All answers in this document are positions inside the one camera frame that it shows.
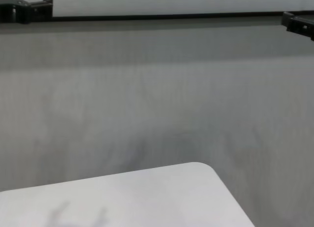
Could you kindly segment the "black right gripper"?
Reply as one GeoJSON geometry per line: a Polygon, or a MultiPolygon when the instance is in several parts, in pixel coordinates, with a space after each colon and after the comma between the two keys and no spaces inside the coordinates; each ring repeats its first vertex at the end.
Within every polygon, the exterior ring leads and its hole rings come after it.
{"type": "Polygon", "coordinates": [[[305,33],[305,35],[313,41],[314,17],[306,16],[304,20],[300,19],[292,13],[284,12],[281,19],[281,25],[285,26],[288,32],[305,33]]]}

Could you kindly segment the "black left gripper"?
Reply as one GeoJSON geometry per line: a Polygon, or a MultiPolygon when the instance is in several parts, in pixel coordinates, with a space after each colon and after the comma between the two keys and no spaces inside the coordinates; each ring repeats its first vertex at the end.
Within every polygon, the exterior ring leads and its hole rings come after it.
{"type": "Polygon", "coordinates": [[[53,17],[53,0],[27,2],[0,0],[0,22],[28,24],[46,22],[53,17]]]}

